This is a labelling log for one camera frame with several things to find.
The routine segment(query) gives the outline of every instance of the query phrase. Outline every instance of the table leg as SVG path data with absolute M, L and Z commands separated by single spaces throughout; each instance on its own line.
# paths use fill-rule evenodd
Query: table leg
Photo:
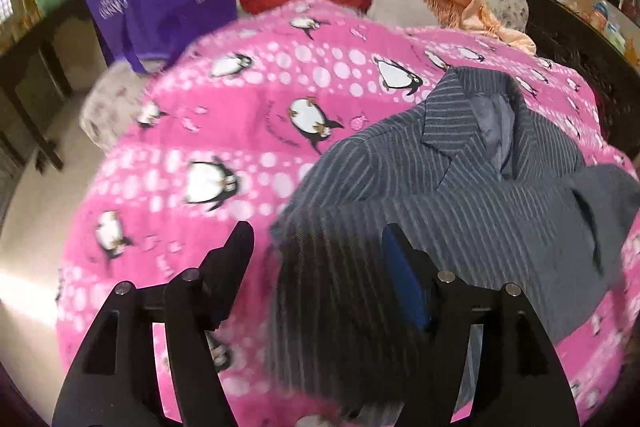
M 11 142 L 9 142 L 6 134 L 4 134 L 3 132 L 0 132 L 0 149 L 2 149 L 7 156 L 9 156 L 9 159 L 14 163 L 16 167 L 22 169 L 25 166 L 26 162 L 24 161 L 24 158 L 11 144 Z
M 6 95 L 7 100 L 9 100 L 11 105 L 14 106 L 14 109 L 18 113 L 20 120 L 22 120 L 22 123 L 31 133 L 33 139 L 36 140 L 36 144 L 38 144 L 40 150 L 45 153 L 49 161 L 57 170 L 62 170 L 62 167 L 64 165 L 62 163 L 62 160 L 60 160 L 58 155 L 55 153 L 49 141 L 42 135 L 35 122 L 31 120 L 29 113 L 22 105 L 22 102 L 20 101 L 20 98 L 18 98 L 18 95 L 15 93 L 15 91 L 13 89 L 5 89 L 4 94 Z
M 60 64 L 53 45 L 50 42 L 42 41 L 38 48 L 38 53 L 56 89 L 63 98 L 69 98 L 74 93 L 74 90 L 66 78 L 65 70 L 63 70 L 62 64 Z

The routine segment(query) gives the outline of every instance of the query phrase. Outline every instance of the gray striped blazer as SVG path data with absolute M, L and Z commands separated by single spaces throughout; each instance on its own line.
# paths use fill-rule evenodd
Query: gray striped blazer
M 485 158 L 477 94 L 501 95 L 513 110 L 507 179 Z M 636 181 L 616 166 L 586 168 L 509 75 L 450 68 L 424 102 L 327 151 L 274 223 L 282 270 L 267 368 L 345 407 L 402 402 L 418 334 L 382 267 L 387 223 L 469 284 L 522 286 L 557 342 L 619 277 L 639 205 Z M 472 331 L 459 405 L 473 396 L 480 349 Z

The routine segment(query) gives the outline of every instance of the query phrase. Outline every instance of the wooden table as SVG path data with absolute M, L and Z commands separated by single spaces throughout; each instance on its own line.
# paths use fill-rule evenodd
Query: wooden table
M 538 55 L 574 68 L 599 101 L 607 141 L 629 158 L 640 152 L 640 75 L 597 30 L 558 0 L 527 0 L 527 35 Z
M 60 60 L 52 44 L 58 27 L 71 17 L 82 20 L 91 18 L 91 14 L 84 0 L 66 0 L 62 5 L 41 19 L 4 55 L 0 55 L 0 89 L 2 89 L 11 105 L 14 106 L 20 120 L 30 132 L 39 149 L 58 170 L 63 167 L 62 160 L 60 160 L 52 144 L 43 136 L 38 126 L 29 116 L 29 113 L 18 98 L 15 89 L 23 80 L 30 57 L 37 53 L 47 68 L 47 73 L 49 73 L 49 77 L 56 86 L 60 96 L 68 98 L 73 94 L 73 89 L 66 78 L 65 71 L 60 64 Z M 1 133 L 0 148 L 2 148 L 16 165 L 25 165 L 25 159 L 20 156 L 17 150 L 8 142 L 6 136 Z

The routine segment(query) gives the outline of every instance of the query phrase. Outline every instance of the pink blanket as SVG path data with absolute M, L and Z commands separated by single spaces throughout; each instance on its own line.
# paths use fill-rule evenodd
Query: pink blanket
M 593 93 L 574 70 L 458 30 L 389 30 L 325 0 L 291 2 L 203 36 L 148 86 L 138 123 L 105 158 L 68 238 L 58 315 L 64 363 L 116 282 L 164 283 L 245 219 L 255 230 L 254 257 L 216 332 L 231 352 L 220 379 L 238 424 L 335 419 L 333 404 L 279 388 L 262 367 L 278 271 L 268 227 L 319 153 L 420 103 L 448 64 L 506 71 L 588 164 L 633 172 L 602 139 Z M 640 308 L 639 251 L 636 220 L 623 248 L 626 288 L 607 293 L 557 346 L 582 420 L 620 370 L 623 337 Z M 177 419 L 160 325 L 154 344 L 164 410 Z

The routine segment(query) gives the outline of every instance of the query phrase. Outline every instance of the penguin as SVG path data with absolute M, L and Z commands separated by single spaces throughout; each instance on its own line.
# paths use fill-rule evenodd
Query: penguin
M 160 110 L 156 102 L 147 100 L 136 117 L 136 122 L 142 129 L 149 129 L 158 125 L 160 118 L 167 115 L 168 113 Z
M 574 395 L 574 401 L 580 396 L 580 383 L 574 382 L 571 384 L 571 394 Z
M 484 62 L 484 57 L 482 57 L 482 55 L 477 54 L 475 51 L 470 50 L 469 48 L 459 46 L 458 51 L 460 52 L 460 55 L 462 55 L 465 58 L 468 58 L 469 60 L 477 60 L 478 62 Z
M 540 73 L 539 71 L 536 70 L 529 70 L 531 72 L 531 74 L 535 77 L 536 80 L 539 80 L 540 82 L 544 82 L 545 84 L 548 84 L 549 81 L 547 80 L 546 76 L 542 73 Z
M 236 174 L 227 168 L 220 158 L 214 158 L 210 162 L 190 162 L 187 167 L 185 203 L 212 203 L 207 210 L 211 212 L 238 194 L 238 190 Z
M 374 58 L 373 61 L 378 66 L 378 71 L 382 76 L 382 85 L 386 90 L 408 89 L 407 94 L 415 93 L 423 84 L 422 79 L 415 73 L 403 68 L 393 60 L 383 60 Z
M 580 91 L 580 84 L 576 84 L 572 79 L 568 78 L 566 83 L 569 84 L 569 87 L 571 87 L 575 92 Z
M 577 105 L 575 105 L 574 100 L 572 100 L 570 96 L 566 97 L 566 99 L 567 99 L 567 102 L 569 102 L 569 105 L 572 107 L 572 109 L 575 112 L 580 112 L 580 108 Z
M 100 214 L 95 228 L 95 238 L 107 256 L 107 262 L 120 257 L 127 247 L 133 245 L 132 240 L 124 235 L 122 223 L 115 210 Z
M 211 357 L 213 358 L 213 365 L 216 367 L 216 372 L 221 373 L 231 367 L 233 362 L 232 351 L 228 344 L 220 342 L 213 336 L 210 331 L 205 333 L 207 337 L 207 344 L 209 344 L 209 350 Z
M 597 389 L 594 389 L 593 391 L 591 391 L 587 395 L 587 407 L 589 409 L 593 409 L 594 407 L 596 407 L 596 404 L 598 403 L 599 398 L 600 398 L 600 391 L 598 391 Z
M 579 140 L 580 132 L 577 130 L 574 123 L 571 120 L 569 120 L 569 118 L 564 117 L 564 124 L 569 128 L 569 131 L 571 131 L 571 133 Z
M 489 44 L 487 44 L 487 43 L 486 43 L 486 42 L 484 42 L 484 41 L 481 41 L 481 40 L 479 40 L 479 39 L 476 39 L 476 43 L 477 43 L 479 46 L 482 46 L 482 47 L 483 47 L 484 49 L 486 49 L 486 50 L 489 50 L 489 51 L 494 52 L 494 53 L 495 53 L 495 51 L 496 51 L 496 49 L 495 49 L 493 46 L 490 46 Z
M 538 90 L 535 87 L 531 87 L 528 82 L 522 80 L 519 76 L 516 76 L 515 79 L 522 86 L 522 89 L 527 91 L 533 98 L 538 99 Z
M 311 36 L 311 30 L 319 30 L 323 24 L 329 25 L 330 23 L 312 19 L 311 17 L 295 17 L 289 21 L 290 26 L 302 30 L 311 40 L 314 39 Z
M 311 147 L 320 154 L 318 143 L 331 136 L 332 129 L 344 129 L 344 126 L 335 121 L 329 120 L 324 111 L 320 109 L 316 99 L 297 98 L 287 109 L 289 120 L 293 127 L 309 140 Z
M 434 66 L 436 66 L 438 69 L 441 69 L 442 71 L 447 71 L 451 67 L 435 53 L 425 50 L 424 54 L 431 62 L 433 62 Z
M 552 70 L 554 68 L 553 62 L 548 58 L 543 58 L 543 57 L 536 57 L 536 58 L 540 66 L 542 66 L 543 68 L 546 68 L 547 70 Z
M 602 319 L 598 316 L 597 313 L 591 315 L 591 331 L 593 332 L 593 336 L 600 333 L 600 323 Z
M 227 76 L 238 74 L 253 66 L 254 60 L 241 53 L 232 53 L 226 57 L 219 58 L 211 68 L 211 76 Z

